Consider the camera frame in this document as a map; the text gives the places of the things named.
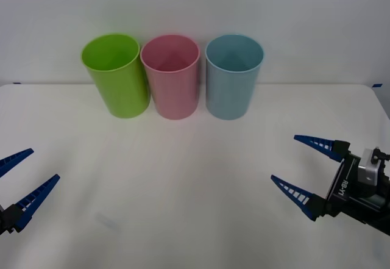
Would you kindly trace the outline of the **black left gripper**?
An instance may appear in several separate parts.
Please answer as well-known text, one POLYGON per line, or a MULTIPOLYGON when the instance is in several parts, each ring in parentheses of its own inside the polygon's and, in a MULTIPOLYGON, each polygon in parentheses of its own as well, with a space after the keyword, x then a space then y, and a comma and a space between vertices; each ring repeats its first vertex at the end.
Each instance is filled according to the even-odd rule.
MULTIPOLYGON (((25 158, 33 154, 32 148, 25 149, 11 156, 0 160, 0 177, 3 177, 12 168, 18 165, 25 158)), ((0 211, 0 234, 5 231, 21 232, 32 219, 33 214, 41 206, 48 194, 52 191, 55 185, 60 180, 60 176, 55 174, 37 189, 29 193, 17 203, 12 204, 8 208, 1 207, 0 211)))

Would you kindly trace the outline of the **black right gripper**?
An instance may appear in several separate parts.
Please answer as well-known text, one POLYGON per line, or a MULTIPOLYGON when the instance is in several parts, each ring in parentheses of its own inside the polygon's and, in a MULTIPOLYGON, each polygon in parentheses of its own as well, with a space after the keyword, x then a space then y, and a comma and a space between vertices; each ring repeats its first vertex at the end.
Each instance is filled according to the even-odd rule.
POLYGON ((312 221, 326 214, 344 213, 389 235, 389 155, 366 151, 361 157, 349 153, 350 143, 307 135, 294 139, 336 162, 342 162, 326 201, 317 194, 271 175, 272 182, 312 221))

